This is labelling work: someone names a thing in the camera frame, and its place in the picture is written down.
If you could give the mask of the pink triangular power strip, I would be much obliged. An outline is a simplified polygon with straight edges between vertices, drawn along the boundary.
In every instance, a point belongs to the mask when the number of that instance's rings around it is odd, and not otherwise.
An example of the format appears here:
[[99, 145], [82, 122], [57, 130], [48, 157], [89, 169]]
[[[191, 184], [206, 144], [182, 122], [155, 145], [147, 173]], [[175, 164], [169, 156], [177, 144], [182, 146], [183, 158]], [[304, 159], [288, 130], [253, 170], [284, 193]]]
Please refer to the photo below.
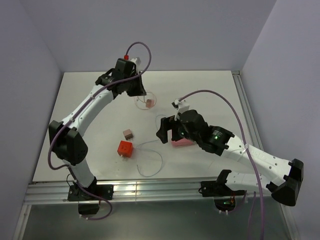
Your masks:
[[193, 141], [190, 141], [188, 139], [180, 139], [178, 141], [171, 141], [171, 145], [175, 148], [178, 147], [187, 147], [187, 146], [192, 146], [194, 145]]

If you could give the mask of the pink charger plug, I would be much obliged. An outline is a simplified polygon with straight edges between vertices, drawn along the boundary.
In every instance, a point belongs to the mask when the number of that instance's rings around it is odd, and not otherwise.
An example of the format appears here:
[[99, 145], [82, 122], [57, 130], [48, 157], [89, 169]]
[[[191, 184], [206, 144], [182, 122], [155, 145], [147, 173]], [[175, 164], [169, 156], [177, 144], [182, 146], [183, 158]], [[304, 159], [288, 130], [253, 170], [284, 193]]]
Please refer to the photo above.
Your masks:
[[154, 100], [153, 99], [147, 99], [145, 102], [145, 107], [150, 109], [154, 106]]

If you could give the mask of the red cube adapter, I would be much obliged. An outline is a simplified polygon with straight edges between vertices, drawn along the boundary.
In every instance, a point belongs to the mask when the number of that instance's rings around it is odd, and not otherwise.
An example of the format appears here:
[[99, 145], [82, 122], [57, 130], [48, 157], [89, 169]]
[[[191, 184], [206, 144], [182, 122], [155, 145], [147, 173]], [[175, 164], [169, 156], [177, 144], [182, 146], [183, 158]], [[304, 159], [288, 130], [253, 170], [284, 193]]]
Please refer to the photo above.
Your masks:
[[123, 158], [131, 158], [134, 146], [129, 141], [121, 140], [117, 149], [117, 154]]

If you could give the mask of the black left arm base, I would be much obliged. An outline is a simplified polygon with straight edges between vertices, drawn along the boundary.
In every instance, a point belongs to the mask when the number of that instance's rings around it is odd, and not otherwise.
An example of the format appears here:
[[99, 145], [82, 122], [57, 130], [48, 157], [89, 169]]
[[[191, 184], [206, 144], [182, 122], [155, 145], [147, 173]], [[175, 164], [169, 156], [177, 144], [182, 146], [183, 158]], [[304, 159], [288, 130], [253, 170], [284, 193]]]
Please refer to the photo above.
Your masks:
[[[69, 186], [67, 201], [78, 202], [78, 213], [88, 220], [102, 220], [109, 217], [113, 211], [110, 200], [113, 199], [113, 184], [94, 184], [89, 188], [79, 187], [77, 183]], [[109, 211], [103, 216], [95, 216], [102, 205], [106, 203]]]

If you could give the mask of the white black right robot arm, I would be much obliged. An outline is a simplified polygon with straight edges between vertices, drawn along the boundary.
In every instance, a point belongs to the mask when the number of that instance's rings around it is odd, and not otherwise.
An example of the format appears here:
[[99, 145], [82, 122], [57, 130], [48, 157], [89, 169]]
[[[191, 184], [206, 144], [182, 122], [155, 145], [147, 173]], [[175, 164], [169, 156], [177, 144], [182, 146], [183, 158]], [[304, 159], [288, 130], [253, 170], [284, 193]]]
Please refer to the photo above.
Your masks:
[[304, 176], [302, 161], [278, 158], [245, 144], [231, 131], [208, 125], [196, 110], [163, 117], [156, 136], [166, 144], [169, 132], [174, 142], [187, 139], [207, 153], [257, 170], [249, 174], [223, 169], [216, 180], [200, 183], [199, 192], [203, 197], [241, 196], [246, 191], [262, 191], [285, 206], [296, 205]]

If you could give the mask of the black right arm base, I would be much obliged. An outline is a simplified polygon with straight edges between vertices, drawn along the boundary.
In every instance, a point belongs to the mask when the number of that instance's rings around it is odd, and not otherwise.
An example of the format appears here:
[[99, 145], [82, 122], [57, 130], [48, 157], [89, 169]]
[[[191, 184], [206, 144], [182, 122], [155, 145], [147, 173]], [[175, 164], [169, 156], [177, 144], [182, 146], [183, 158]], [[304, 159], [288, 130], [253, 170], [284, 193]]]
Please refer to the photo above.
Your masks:
[[246, 200], [247, 192], [245, 190], [231, 190], [224, 184], [216, 180], [201, 181], [198, 192], [203, 198], [213, 198], [214, 205], [219, 213], [228, 214], [236, 209], [236, 197], [242, 197], [240, 203]]

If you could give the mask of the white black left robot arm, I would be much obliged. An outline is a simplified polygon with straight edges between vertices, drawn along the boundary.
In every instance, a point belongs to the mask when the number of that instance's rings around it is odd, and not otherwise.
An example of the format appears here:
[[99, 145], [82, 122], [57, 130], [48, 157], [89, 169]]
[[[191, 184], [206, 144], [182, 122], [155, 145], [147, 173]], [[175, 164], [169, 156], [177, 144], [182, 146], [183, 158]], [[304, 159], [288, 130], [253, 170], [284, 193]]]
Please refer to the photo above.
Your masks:
[[71, 175], [81, 185], [79, 194], [86, 200], [96, 197], [98, 188], [86, 160], [88, 146], [83, 137], [98, 114], [117, 96], [145, 96], [138, 57], [125, 55], [115, 67], [102, 74], [81, 104], [61, 121], [53, 120], [48, 126], [49, 152], [61, 159]]

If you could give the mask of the brown charger plug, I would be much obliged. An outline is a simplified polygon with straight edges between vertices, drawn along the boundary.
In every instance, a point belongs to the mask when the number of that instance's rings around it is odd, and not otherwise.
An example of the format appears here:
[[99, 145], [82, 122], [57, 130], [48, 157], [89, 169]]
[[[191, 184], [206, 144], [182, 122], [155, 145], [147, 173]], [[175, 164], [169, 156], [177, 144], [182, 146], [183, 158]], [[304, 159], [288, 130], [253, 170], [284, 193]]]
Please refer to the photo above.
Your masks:
[[130, 140], [134, 137], [133, 132], [130, 129], [124, 130], [123, 135], [126, 140]]

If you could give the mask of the aluminium table frame rail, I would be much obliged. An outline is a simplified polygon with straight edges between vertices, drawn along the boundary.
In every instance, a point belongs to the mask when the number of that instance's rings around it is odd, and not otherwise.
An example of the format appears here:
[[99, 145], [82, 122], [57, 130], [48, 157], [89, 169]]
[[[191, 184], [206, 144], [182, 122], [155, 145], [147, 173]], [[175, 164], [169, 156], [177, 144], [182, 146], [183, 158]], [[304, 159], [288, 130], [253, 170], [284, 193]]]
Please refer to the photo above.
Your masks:
[[[144, 74], [146, 88], [153, 92], [158, 99], [154, 110], [136, 109], [131, 100], [121, 97], [115, 102], [116, 106], [125, 106], [139, 121], [148, 120], [145, 127], [149, 130], [143, 137], [136, 139], [145, 153], [152, 153], [155, 144], [154, 129], [159, 125], [161, 114], [170, 111], [170, 101], [174, 98], [173, 91], [178, 84], [187, 84], [183, 92], [197, 89], [215, 89], [227, 98], [238, 113], [243, 125], [242, 132], [248, 143], [257, 148], [262, 142], [248, 103], [247, 96], [239, 71], [150, 71]], [[213, 180], [223, 169], [234, 169], [246, 172], [247, 169], [230, 160], [212, 157], [202, 153], [202, 163], [192, 163], [192, 157], [169, 145], [159, 147], [158, 152], [164, 159], [164, 170], [151, 177], [139, 175], [134, 163], [122, 162], [112, 152], [112, 148], [120, 141], [120, 125], [111, 130], [103, 130], [103, 120], [108, 120], [115, 112], [114, 108], [103, 110], [86, 134], [89, 144], [89, 165], [102, 185], [113, 185], [112, 202], [125, 203], [177, 203], [186, 204], [195, 201], [206, 203], [197, 189], [201, 181]], [[64, 177], [66, 170], [51, 171], [47, 165], [47, 149], [49, 142], [44, 141], [36, 166], [32, 184], [27, 188], [23, 205], [31, 212], [39, 207], [55, 207], [66, 204], [67, 184]]]

